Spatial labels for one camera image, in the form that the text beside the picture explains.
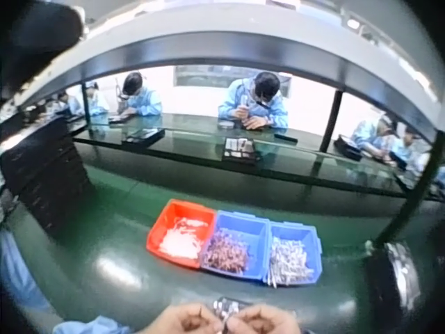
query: light blue shirt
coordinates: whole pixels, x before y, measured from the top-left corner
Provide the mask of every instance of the light blue shirt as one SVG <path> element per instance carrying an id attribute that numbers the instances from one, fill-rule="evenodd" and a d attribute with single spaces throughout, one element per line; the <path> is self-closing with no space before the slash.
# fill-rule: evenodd
<path id="1" fill-rule="evenodd" d="M 11 298 L 22 307 L 49 310 L 50 304 L 25 265 L 13 234 L 6 230 L 0 231 L 0 242 L 0 278 Z"/>
<path id="2" fill-rule="evenodd" d="M 85 113 L 85 111 L 83 111 L 83 107 L 81 106 L 81 104 L 79 103 L 79 101 L 77 100 L 77 98 L 75 96 L 69 96 L 68 97 L 68 106 L 70 106 L 70 111 L 71 114 L 73 116 L 79 116 L 79 115 L 83 115 Z"/>
<path id="3" fill-rule="evenodd" d="M 377 125 L 379 120 L 363 120 L 355 128 L 351 140 L 360 150 L 363 150 L 366 143 L 370 143 L 375 148 L 381 150 L 385 144 L 385 138 L 377 135 Z"/>
<path id="4" fill-rule="evenodd" d="M 21 307 L 49 312 L 51 306 L 25 265 L 14 236 L 0 230 L 0 279 L 12 300 Z M 98 317 L 87 324 L 66 321 L 53 328 L 53 334 L 130 334 L 131 329 L 116 321 Z"/>
<path id="5" fill-rule="evenodd" d="M 162 113 L 161 97 L 155 90 L 142 86 L 139 94 L 131 96 L 127 101 L 127 106 L 135 108 L 138 115 L 152 116 Z"/>
<path id="6" fill-rule="evenodd" d="M 283 105 L 283 97 L 280 91 L 268 103 L 268 107 L 258 105 L 250 92 L 254 78 L 238 79 L 232 82 L 227 89 L 227 97 L 218 108 L 218 117 L 224 120 L 234 120 L 232 111 L 242 104 L 249 108 L 249 117 L 267 117 L 271 121 L 271 127 L 286 129 L 288 127 L 288 114 Z"/>
<path id="7" fill-rule="evenodd" d="M 403 161 L 408 161 L 412 154 L 411 147 L 406 147 L 403 139 L 395 138 L 392 143 L 391 151 L 396 154 L 397 157 L 401 158 Z"/>
<path id="8" fill-rule="evenodd" d="M 94 96 L 88 99 L 88 110 L 90 116 L 97 116 L 103 113 L 108 113 L 110 111 L 110 106 L 103 94 L 96 90 Z"/>
<path id="9" fill-rule="evenodd" d="M 63 322 L 53 329 L 53 334 L 130 334 L 131 329 L 119 325 L 116 321 L 97 317 L 87 324 L 78 321 Z"/>

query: ceiling light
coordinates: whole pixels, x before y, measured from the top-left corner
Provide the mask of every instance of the ceiling light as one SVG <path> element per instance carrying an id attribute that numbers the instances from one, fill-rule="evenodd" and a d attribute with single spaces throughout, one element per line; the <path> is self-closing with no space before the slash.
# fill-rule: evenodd
<path id="1" fill-rule="evenodd" d="M 360 27 L 360 22 L 355 19 L 349 19 L 348 26 L 352 29 L 358 29 Z"/>

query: white wall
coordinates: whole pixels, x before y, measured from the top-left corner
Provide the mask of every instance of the white wall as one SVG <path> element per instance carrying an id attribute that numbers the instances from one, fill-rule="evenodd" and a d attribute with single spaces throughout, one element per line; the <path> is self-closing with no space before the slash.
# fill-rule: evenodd
<path id="1" fill-rule="evenodd" d="M 183 113 L 218 117 L 218 106 L 224 100 L 225 88 L 174 87 L 173 66 L 141 70 L 149 85 L 159 91 L 164 113 Z M 128 72 L 97 80 L 112 112 L 118 107 L 115 95 L 116 79 L 120 87 Z M 321 83 L 293 77 L 289 98 L 284 99 L 289 111 L 289 127 L 322 136 L 331 111 L 335 89 Z M 367 102 L 349 94 L 343 95 L 334 136 L 349 135 L 360 120 L 374 118 L 378 112 Z"/>

